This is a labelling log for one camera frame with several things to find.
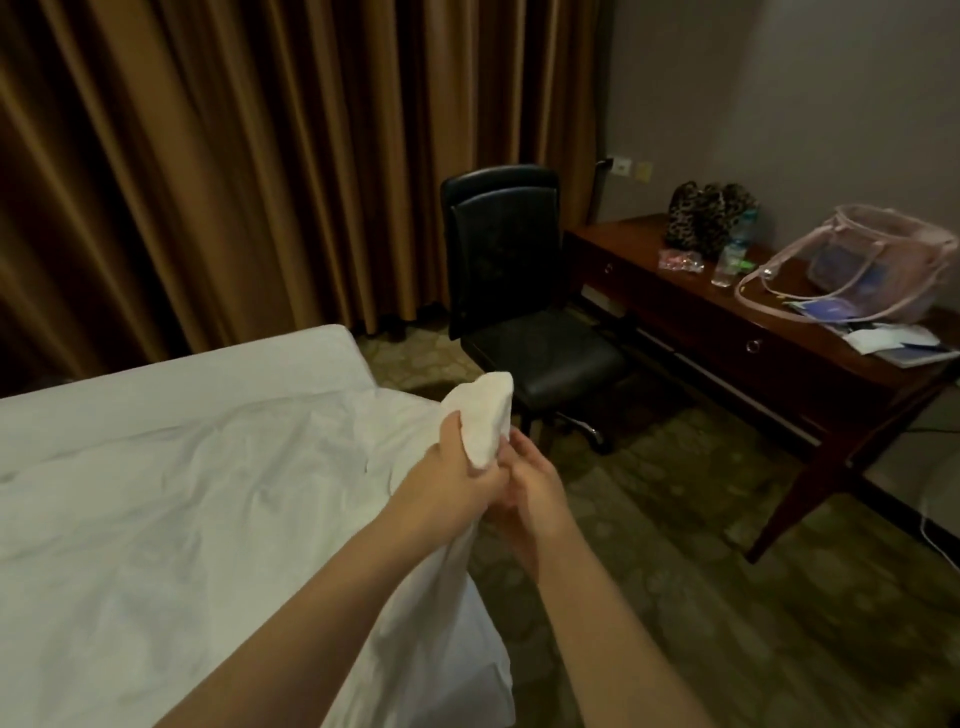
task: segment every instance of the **gray wall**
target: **gray wall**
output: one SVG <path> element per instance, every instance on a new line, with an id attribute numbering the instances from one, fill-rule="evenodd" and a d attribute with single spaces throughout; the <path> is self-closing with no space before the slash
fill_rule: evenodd
<path id="1" fill-rule="evenodd" d="M 960 0 L 618 0 L 600 220 L 665 211 L 681 182 L 741 182 L 775 245 L 839 203 L 893 206 L 960 231 Z M 960 308 L 960 276 L 941 291 Z M 960 429 L 952 390 L 917 422 Z M 871 472 L 917 505 L 960 436 L 905 435 Z M 960 536 L 960 491 L 929 494 Z"/>

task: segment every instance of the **wall socket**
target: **wall socket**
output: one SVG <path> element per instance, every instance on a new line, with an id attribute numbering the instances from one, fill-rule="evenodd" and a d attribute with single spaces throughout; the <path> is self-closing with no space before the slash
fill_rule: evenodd
<path id="1" fill-rule="evenodd" d="M 654 163 L 652 161 L 639 161 L 634 167 L 634 179 L 644 184 L 650 181 L 654 176 Z"/>
<path id="2" fill-rule="evenodd" d="M 617 177 L 630 177 L 630 167 L 633 163 L 634 161 L 627 157 L 614 157 L 610 172 Z"/>

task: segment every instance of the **power cord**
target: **power cord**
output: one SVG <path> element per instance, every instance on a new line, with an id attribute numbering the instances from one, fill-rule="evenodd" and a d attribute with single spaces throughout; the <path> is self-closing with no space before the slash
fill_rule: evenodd
<path id="1" fill-rule="evenodd" d="M 942 427 L 913 427 L 912 429 L 904 430 L 903 434 L 907 435 L 914 432 L 937 432 L 942 435 L 960 435 L 960 429 L 944 429 Z"/>
<path id="2" fill-rule="evenodd" d="M 926 522 L 927 522 L 927 521 L 928 521 L 928 518 L 927 518 L 927 516 L 926 516 L 926 496 L 923 496 L 923 497 L 920 499 L 920 535 L 923 536 L 923 537 L 924 537 L 924 540 L 925 540 L 928 544 L 930 544 L 931 546 L 933 546 L 941 556 L 943 556 L 945 559 L 947 559 L 947 563 L 948 563 L 948 564 L 950 564 L 954 569 L 956 569 L 958 572 L 960 572 L 960 567 L 958 567 L 956 564 L 953 563 L 953 559 L 951 559 L 949 556 L 947 556 L 947 553 L 946 553 L 942 548 L 940 548 L 939 546 L 937 546 L 936 544 L 934 544 L 934 543 L 933 543 L 933 539 L 931 539 L 929 536 L 926 535 Z"/>
<path id="3" fill-rule="evenodd" d="M 937 433 L 942 435 L 960 435 L 960 430 L 956 429 L 945 429 L 942 427 L 914 427 L 912 429 L 906 429 L 903 431 L 904 434 L 914 433 L 914 432 L 928 432 L 928 433 Z M 920 498 L 920 535 L 924 537 L 924 540 L 933 546 L 936 551 L 947 559 L 947 563 L 950 564 L 955 570 L 960 572 L 960 567 L 953 563 L 953 559 L 947 556 L 946 552 L 933 543 L 933 539 L 926 535 L 926 522 L 929 521 L 929 518 L 926 515 L 926 495 Z"/>

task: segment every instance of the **leopard print bag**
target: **leopard print bag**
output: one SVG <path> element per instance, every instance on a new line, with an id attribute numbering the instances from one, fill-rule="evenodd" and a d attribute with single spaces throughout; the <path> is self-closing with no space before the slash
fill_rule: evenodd
<path id="1" fill-rule="evenodd" d="M 670 200 L 670 222 L 664 240 L 671 248 L 696 251 L 715 260 L 730 238 L 736 219 L 756 207 L 756 198 L 739 184 L 684 182 Z"/>

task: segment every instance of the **chair seat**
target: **chair seat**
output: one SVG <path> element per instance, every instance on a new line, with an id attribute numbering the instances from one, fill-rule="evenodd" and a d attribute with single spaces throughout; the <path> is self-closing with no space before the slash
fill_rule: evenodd
<path id="1" fill-rule="evenodd" d="M 579 399 L 627 369 L 617 347 L 556 309 L 482 328 L 461 344 L 484 371 L 510 372 L 515 397 L 532 413 Z"/>

